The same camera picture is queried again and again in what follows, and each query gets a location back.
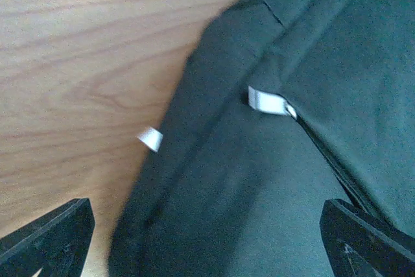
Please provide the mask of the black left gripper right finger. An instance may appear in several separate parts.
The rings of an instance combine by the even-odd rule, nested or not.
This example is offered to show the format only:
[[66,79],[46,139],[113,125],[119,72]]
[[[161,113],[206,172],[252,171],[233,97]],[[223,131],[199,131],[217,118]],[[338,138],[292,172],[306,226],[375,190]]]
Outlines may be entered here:
[[325,201],[320,231],[335,276],[414,276],[414,238],[343,200]]

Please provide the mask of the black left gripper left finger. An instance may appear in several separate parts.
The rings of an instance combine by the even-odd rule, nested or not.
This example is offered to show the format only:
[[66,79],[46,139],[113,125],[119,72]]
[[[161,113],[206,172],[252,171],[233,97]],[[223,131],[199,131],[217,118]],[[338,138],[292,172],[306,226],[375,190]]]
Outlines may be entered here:
[[94,227],[88,198],[66,202],[1,238],[1,276],[80,276]]

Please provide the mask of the black student backpack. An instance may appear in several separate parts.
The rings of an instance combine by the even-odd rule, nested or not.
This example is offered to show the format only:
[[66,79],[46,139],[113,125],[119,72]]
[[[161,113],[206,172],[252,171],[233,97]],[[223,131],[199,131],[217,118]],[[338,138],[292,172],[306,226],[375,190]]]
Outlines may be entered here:
[[[248,104],[248,87],[298,117]],[[414,235],[414,0],[238,0],[205,29],[110,276],[331,276],[324,202]]]

